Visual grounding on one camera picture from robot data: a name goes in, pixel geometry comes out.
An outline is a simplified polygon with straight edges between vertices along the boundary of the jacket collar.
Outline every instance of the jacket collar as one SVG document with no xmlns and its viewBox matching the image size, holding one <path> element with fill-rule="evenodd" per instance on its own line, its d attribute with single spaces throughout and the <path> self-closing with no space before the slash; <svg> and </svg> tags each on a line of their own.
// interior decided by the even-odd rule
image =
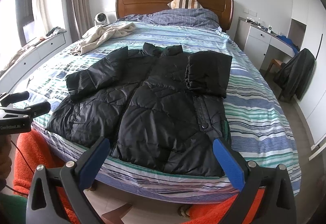
<svg viewBox="0 0 326 224">
<path fill-rule="evenodd" d="M 166 48 L 162 48 L 145 42 L 143 46 L 143 52 L 149 56 L 159 57 L 159 56 L 174 56 L 179 53 L 182 53 L 183 50 L 181 45 L 174 45 L 174 46 L 168 46 Z"/>
</svg>

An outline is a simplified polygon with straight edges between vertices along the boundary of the orange fabric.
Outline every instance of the orange fabric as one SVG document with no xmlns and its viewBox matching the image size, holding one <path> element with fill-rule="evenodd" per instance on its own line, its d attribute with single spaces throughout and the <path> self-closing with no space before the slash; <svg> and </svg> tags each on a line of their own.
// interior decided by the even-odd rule
<svg viewBox="0 0 326 224">
<path fill-rule="evenodd" d="M 35 170 L 39 164 L 45 165 L 46 168 L 62 167 L 65 164 L 63 160 L 51 154 L 45 139 L 35 130 L 20 134 L 17 141 L 17 147 L 23 153 L 32 170 Z M 22 158 L 22 155 L 18 152 L 18 150 L 16 150 L 14 165 L 14 189 L 28 194 L 33 175 L 34 174 L 31 172 L 26 162 Z M 73 224 L 79 224 L 79 220 L 73 212 L 63 188 L 58 188 L 58 191 L 70 222 Z"/>
<path fill-rule="evenodd" d="M 264 189 L 259 189 L 242 224 L 249 224 L 253 221 L 263 194 Z M 229 210 L 236 197 L 237 195 L 234 195 L 219 204 L 193 205 L 189 209 L 190 218 L 192 220 L 185 222 L 184 224 L 217 224 Z"/>
</svg>

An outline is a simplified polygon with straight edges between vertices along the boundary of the dark jacket on chair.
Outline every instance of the dark jacket on chair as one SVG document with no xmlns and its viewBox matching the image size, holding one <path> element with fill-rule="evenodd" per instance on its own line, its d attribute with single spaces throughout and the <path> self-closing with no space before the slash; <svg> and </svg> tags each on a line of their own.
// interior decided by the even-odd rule
<svg viewBox="0 0 326 224">
<path fill-rule="evenodd" d="M 296 94 L 301 99 L 310 80 L 315 65 L 315 57 L 308 49 L 303 49 L 288 63 L 282 63 L 281 70 L 275 75 L 274 82 L 282 89 L 284 98 Z"/>
</svg>

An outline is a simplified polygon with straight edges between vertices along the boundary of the beige blanket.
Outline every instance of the beige blanket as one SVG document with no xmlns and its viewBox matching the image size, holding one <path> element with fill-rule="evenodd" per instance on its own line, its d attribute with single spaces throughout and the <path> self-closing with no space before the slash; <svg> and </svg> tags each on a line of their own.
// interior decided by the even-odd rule
<svg viewBox="0 0 326 224">
<path fill-rule="evenodd" d="M 83 35 L 84 39 L 71 49 L 71 54 L 83 55 L 97 48 L 109 38 L 128 36 L 135 28 L 134 23 L 92 27 Z"/>
</svg>

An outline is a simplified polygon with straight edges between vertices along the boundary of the small white fan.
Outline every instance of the small white fan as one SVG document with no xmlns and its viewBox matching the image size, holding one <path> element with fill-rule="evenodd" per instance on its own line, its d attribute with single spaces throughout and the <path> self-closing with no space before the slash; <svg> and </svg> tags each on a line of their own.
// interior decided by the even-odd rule
<svg viewBox="0 0 326 224">
<path fill-rule="evenodd" d="M 107 25 L 107 24 L 108 24 L 108 18 L 106 14 L 98 13 L 97 15 L 95 15 L 95 21 L 94 21 L 95 26 Z"/>
</svg>

